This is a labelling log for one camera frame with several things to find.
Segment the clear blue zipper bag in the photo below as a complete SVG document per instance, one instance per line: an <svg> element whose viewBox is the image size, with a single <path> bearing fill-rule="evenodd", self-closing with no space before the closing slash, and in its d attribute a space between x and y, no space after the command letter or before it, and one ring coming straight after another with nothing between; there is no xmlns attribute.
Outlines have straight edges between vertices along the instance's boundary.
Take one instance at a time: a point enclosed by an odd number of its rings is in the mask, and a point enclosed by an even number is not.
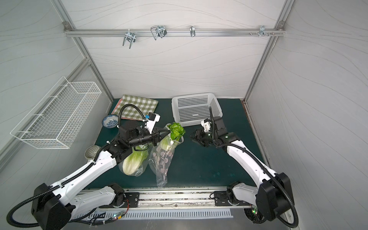
<svg viewBox="0 0 368 230"><path fill-rule="evenodd" d="M139 145L132 148L132 153L119 165L120 171L127 176L141 176L147 165L152 144Z"/></svg>

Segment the chinese cabbage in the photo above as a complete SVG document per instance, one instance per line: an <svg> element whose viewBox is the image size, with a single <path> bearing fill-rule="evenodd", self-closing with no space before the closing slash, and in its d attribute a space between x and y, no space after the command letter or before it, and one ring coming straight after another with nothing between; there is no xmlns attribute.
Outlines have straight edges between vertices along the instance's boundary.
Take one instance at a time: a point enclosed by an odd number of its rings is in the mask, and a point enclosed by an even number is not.
<svg viewBox="0 0 368 230"><path fill-rule="evenodd" d="M159 147L164 151L169 151L184 141L183 136L186 131L176 122L167 124L165 128L170 131L170 134L160 142Z"/></svg>
<svg viewBox="0 0 368 230"><path fill-rule="evenodd" d="M124 159L122 171L128 176L140 176L144 171L144 163L148 157L147 150L135 151Z"/></svg>

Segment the white plastic basket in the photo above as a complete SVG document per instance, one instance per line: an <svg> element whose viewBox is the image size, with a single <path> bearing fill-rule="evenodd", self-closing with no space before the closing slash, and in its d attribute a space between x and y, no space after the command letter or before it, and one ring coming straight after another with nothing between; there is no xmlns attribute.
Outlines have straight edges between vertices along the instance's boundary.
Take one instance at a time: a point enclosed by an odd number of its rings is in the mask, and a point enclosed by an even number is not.
<svg viewBox="0 0 368 230"><path fill-rule="evenodd" d="M210 118L210 108L214 117L222 117L222 109L214 94L192 94L172 99L172 113L176 123L182 127L200 125Z"/></svg>

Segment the pink dotted zipper bag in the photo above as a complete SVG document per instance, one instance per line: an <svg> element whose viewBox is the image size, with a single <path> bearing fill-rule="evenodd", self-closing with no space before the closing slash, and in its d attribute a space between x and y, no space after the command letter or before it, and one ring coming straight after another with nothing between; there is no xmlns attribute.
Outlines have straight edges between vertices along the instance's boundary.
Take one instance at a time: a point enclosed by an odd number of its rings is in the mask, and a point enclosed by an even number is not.
<svg viewBox="0 0 368 230"><path fill-rule="evenodd" d="M153 173L156 175L157 187L162 188L165 187L168 182L168 170L172 162L175 149L180 144L169 151L162 150L159 147L159 144L153 147L150 151L149 166Z"/></svg>

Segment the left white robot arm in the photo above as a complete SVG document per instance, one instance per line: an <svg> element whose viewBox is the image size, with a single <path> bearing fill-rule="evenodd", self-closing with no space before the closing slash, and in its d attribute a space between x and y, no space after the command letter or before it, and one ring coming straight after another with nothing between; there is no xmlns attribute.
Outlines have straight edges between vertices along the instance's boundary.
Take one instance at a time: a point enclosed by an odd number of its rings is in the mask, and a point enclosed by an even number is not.
<svg viewBox="0 0 368 230"><path fill-rule="evenodd" d="M91 209L113 205L120 207L126 196L117 184L111 184L95 192L78 195L87 185L106 171L127 158L135 147L145 144L156 145L169 135L168 129L139 126L136 121L127 121L119 127L115 138L102 147L99 154L86 165L64 179L52 184L47 192L45 184L35 189L39 195L32 202L31 213L43 230L60 230L72 218Z"/></svg>

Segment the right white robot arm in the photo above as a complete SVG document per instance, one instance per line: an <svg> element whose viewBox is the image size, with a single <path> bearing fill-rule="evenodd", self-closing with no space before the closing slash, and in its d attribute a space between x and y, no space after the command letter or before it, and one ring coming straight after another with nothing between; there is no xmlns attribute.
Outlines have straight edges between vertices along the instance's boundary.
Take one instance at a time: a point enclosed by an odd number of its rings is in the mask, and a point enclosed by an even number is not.
<svg viewBox="0 0 368 230"><path fill-rule="evenodd" d="M201 121L201 128L191 135L201 146L223 149L251 176L254 186L236 182L227 187L228 203L233 206L247 203L246 215L253 223L279 219L290 228L299 224L289 177L276 173L262 163L233 132L228 132L221 117Z"/></svg>

